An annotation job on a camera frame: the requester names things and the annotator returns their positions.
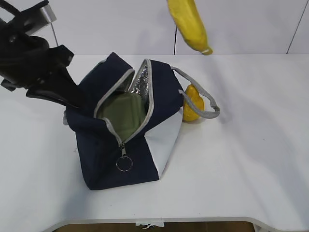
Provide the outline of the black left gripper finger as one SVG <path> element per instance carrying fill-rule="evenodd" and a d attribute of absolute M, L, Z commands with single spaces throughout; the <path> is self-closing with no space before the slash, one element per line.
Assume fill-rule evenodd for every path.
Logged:
<path fill-rule="evenodd" d="M 59 68 L 49 72 L 48 96 L 64 106 L 82 108 L 84 93 L 75 84 L 67 68 Z"/>
<path fill-rule="evenodd" d="M 47 100 L 64 106 L 80 108 L 80 94 L 77 88 L 39 85 L 29 88 L 26 96 Z"/>

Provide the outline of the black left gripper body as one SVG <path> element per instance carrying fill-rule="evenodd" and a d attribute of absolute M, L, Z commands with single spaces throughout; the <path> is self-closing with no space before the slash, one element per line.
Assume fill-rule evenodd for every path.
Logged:
<path fill-rule="evenodd" d="M 36 85 L 58 68 L 69 66 L 74 54 L 64 45 L 51 48 L 38 36 L 10 36 L 0 39 L 1 86 L 6 89 Z"/>

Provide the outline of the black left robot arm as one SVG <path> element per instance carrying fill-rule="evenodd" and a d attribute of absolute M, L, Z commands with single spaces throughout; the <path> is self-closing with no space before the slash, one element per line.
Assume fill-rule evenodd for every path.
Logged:
<path fill-rule="evenodd" d="M 83 107 L 84 93 L 67 71 L 74 54 L 64 45 L 51 48 L 46 39 L 34 36 L 56 20 L 49 2 L 20 11 L 2 0 L 0 7 L 14 16 L 0 22 L 0 85 L 10 92 L 24 88 L 29 98 Z"/>

